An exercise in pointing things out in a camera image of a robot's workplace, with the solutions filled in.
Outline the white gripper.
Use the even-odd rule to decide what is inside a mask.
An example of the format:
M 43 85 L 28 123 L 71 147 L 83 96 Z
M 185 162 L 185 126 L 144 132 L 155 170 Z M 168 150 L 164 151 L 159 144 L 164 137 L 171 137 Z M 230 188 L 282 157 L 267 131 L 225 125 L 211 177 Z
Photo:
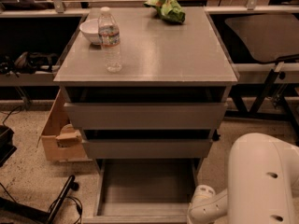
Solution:
M 214 224 L 227 215 L 227 190 L 220 193 L 207 185 L 196 187 L 187 211 L 187 224 Z

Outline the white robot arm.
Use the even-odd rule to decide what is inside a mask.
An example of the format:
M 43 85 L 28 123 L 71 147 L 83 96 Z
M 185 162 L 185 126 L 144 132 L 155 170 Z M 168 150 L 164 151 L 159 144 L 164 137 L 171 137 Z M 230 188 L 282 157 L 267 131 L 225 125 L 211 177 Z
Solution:
M 299 147 L 262 133 L 248 133 L 233 144 L 227 189 L 195 189 L 188 224 L 296 224 L 292 198 L 298 194 Z

